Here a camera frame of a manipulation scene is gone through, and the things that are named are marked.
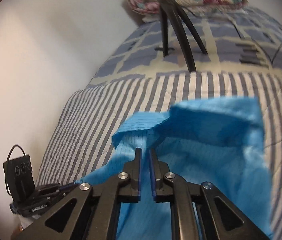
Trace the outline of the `blue work garment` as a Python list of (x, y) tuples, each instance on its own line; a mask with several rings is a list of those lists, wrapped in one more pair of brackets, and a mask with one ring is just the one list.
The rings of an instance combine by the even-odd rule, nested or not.
[(153, 200), (149, 151), (185, 180), (209, 181), (268, 237), (273, 236), (271, 176), (264, 159), (264, 124), (257, 98), (182, 101), (166, 112), (137, 112), (112, 136), (115, 148), (103, 167), (81, 178), (97, 185), (122, 171), (142, 150), (141, 201), (121, 208), (118, 239), (170, 239), (169, 204)]

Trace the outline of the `black tripod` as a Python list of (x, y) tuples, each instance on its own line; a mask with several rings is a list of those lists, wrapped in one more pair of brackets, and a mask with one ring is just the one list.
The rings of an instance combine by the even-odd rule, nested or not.
[(185, 29), (185, 24), (189, 29), (191, 35), (196, 41), (202, 54), (207, 55), (208, 51), (202, 42), (196, 28), (192, 24), (191, 20), (187, 16), (184, 8), (179, 5), (175, 0), (157, 0), (159, 3), (159, 18), (161, 22), (162, 31), (162, 47), (160, 50), (163, 52), (163, 56), (169, 55), (169, 38), (168, 38), (168, 24), (172, 26), (176, 34), (176, 38), (180, 44), (181, 51), (183, 53), (185, 63), (189, 72), (196, 72), (196, 65), (193, 58), (193, 52), (189, 44)]

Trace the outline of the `striped blue white quilt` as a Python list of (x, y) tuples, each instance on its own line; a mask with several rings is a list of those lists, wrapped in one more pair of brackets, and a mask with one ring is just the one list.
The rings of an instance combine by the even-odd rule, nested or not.
[(89, 85), (66, 103), (39, 169), (37, 184), (68, 183), (106, 164), (111, 137), (137, 111), (163, 112), (175, 102), (256, 96), (272, 174), (271, 226), (282, 239), (282, 77), (261, 73), (188, 73)]

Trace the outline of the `blue checked bed sheet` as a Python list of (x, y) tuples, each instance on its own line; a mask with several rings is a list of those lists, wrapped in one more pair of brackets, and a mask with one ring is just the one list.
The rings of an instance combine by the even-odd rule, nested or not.
[[(262, 10), (247, 7), (189, 18), (207, 50), (203, 54), (191, 32), (185, 32), (197, 71), (282, 76), (282, 25)], [(161, 23), (152, 19), (129, 35), (89, 84), (186, 73), (188, 67), (172, 27), (168, 28), (168, 42), (169, 53), (164, 56)]]

